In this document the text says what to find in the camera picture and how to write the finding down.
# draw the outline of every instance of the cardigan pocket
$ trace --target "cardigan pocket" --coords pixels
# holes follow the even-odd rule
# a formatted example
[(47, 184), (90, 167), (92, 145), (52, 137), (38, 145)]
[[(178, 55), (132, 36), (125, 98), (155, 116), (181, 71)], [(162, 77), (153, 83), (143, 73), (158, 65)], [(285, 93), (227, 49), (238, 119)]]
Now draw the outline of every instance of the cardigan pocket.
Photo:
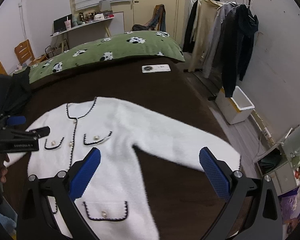
[(55, 138), (52, 138), (52, 137), (46, 138), (46, 141), (44, 143), (44, 148), (46, 150), (57, 149), (62, 145), (63, 140), (64, 140), (64, 137), (62, 137), (62, 138), (56, 138), (56, 137)]
[(86, 146), (104, 143), (112, 135), (112, 131), (107, 132), (89, 132), (83, 135), (83, 144)]
[(129, 215), (127, 201), (83, 202), (83, 205), (91, 221), (120, 222), (126, 220)]

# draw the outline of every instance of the tissue box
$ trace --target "tissue box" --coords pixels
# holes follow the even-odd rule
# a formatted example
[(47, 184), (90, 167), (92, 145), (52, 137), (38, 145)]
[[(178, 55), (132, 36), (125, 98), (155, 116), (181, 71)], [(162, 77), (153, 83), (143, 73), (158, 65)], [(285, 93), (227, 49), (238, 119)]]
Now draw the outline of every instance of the tissue box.
[(105, 16), (104, 16), (102, 13), (96, 14), (96, 15), (94, 16), (94, 20), (95, 20), (95, 21), (103, 20), (104, 18), (105, 18)]

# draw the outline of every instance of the black bag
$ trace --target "black bag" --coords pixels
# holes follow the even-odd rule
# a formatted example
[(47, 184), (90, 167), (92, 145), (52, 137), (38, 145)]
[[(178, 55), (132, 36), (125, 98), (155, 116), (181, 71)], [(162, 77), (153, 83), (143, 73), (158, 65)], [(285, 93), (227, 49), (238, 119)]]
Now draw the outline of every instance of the black bag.
[(135, 24), (132, 26), (132, 31), (147, 31), (149, 28), (140, 24)]

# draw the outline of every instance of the blue gripper pad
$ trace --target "blue gripper pad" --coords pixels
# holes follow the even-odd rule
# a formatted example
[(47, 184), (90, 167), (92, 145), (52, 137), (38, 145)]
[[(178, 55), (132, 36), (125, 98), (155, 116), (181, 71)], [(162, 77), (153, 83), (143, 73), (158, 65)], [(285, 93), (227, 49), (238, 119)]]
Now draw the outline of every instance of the blue gripper pad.
[(199, 162), (218, 197), (228, 201), (231, 196), (230, 182), (218, 167), (217, 160), (213, 159), (207, 152), (208, 150), (208, 148), (201, 149)]
[(14, 126), (26, 123), (26, 118), (24, 116), (11, 116), (7, 119), (7, 126)]
[(96, 148), (70, 182), (69, 196), (72, 201), (82, 197), (100, 162), (101, 153)]

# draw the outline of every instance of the gray shirt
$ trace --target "gray shirt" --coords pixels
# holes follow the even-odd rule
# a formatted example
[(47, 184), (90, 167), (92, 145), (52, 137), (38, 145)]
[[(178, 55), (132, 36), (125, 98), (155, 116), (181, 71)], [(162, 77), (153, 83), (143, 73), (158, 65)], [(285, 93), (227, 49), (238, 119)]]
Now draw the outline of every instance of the gray shirt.
[(201, 64), (203, 70), (203, 76), (208, 78), (212, 69), (213, 59), (217, 50), (220, 33), (221, 33), (221, 24), (223, 20), (226, 18), (226, 15), (229, 11), (235, 12), (235, 7), (238, 6), (235, 2), (225, 3), (220, 6), (217, 11), (217, 15), (214, 21), (214, 24), (210, 30), (210, 33), (207, 38), (206, 43), (206, 51), (202, 55)]

